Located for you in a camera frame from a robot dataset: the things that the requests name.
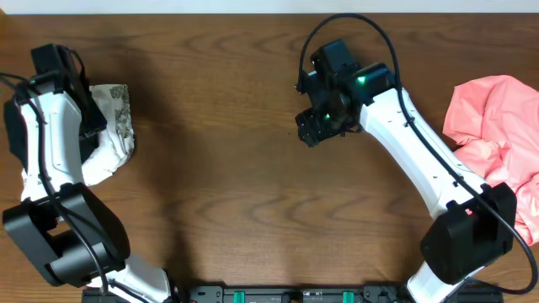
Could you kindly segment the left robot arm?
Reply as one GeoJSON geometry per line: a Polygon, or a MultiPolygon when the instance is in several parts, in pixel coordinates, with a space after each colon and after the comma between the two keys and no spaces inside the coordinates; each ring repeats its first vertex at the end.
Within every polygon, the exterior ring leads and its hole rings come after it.
{"type": "Polygon", "coordinates": [[[91,85],[80,55],[34,48],[33,77],[3,74],[9,149],[21,161],[21,202],[3,227],[51,285],[83,290],[86,302],[176,302],[165,270],[131,252],[120,219],[92,191],[132,156],[125,84],[91,85]]]}

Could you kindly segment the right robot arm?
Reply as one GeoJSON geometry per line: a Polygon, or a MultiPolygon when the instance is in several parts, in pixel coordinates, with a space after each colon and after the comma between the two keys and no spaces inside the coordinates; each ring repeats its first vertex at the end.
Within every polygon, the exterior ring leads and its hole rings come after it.
{"type": "Polygon", "coordinates": [[[461,162],[397,90],[383,63],[362,67],[342,40],[311,56],[301,91],[311,108],[296,116],[308,146],[346,132],[365,131],[390,153],[419,191],[434,222],[420,243],[424,263],[407,282],[415,302],[442,302],[464,280],[513,246],[516,197],[490,186],[461,162]]]}

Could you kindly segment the black t-shirt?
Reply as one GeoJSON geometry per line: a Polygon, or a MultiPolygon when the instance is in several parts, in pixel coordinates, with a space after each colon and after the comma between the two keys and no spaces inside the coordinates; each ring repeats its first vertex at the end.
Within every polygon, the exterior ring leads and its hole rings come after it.
{"type": "Polygon", "coordinates": [[[3,119],[8,134],[9,151],[19,159],[23,169],[27,169],[27,132],[24,119],[13,100],[3,106],[3,119]]]}

